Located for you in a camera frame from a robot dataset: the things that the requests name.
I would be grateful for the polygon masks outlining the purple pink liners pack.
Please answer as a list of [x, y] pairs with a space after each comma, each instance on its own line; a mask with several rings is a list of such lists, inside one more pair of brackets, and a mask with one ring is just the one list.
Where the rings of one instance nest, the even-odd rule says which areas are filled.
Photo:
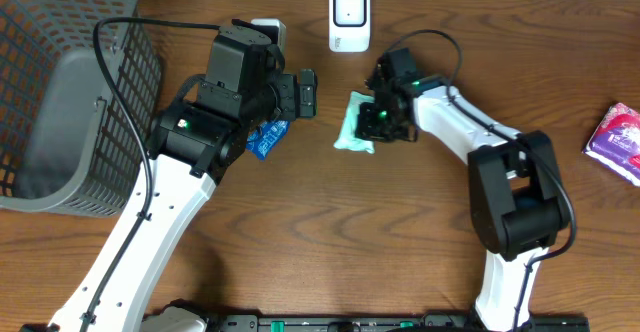
[[623, 103], [612, 105], [583, 153], [638, 187], [639, 113]]

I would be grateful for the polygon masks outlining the blue snack packet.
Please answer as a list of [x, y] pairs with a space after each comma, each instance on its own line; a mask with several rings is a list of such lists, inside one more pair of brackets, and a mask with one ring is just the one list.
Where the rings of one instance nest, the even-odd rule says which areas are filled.
[[289, 121], [265, 121], [247, 140], [246, 149], [264, 161], [273, 148], [284, 138], [290, 127]]

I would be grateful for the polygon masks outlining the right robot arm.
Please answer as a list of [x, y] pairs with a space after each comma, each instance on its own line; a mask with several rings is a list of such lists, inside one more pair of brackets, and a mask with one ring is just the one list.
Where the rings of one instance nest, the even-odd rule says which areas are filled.
[[450, 79], [420, 71], [406, 48], [383, 53], [366, 86], [374, 99], [359, 108], [356, 137], [414, 142], [425, 132], [466, 165], [472, 226], [486, 250], [474, 314], [489, 331], [521, 330], [538, 265], [558, 255], [557, 235], [574, 217], [551, 140], [496, 122]]

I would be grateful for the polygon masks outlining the mint green wipes packet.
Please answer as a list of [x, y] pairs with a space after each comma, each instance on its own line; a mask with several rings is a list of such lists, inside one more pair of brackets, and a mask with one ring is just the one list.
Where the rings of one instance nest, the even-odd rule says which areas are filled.
[[374, 98], [372, 96], [364, 95], [357, 91], [351, 92], [338, 139], [333, 145], [335, 149], [367, 152], [369, 154], [375, 153], [373, 142], [355, 136], [360, 106], [363, 103], [373, 101]]

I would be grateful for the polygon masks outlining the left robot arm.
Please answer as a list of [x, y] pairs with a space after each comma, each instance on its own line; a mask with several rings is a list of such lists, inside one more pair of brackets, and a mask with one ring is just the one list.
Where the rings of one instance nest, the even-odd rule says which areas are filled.
[[258, 142], [266, 122], [317, 114], [317, 76], [284, 71], [286, 27], [235, 20], [214, 39], [207, 71], [186, 82], [154, 121], [129, 200], [50, 331], [208, 331], [204, 313], [169, 306], [146, 316], [181, 236], [226, 170]]

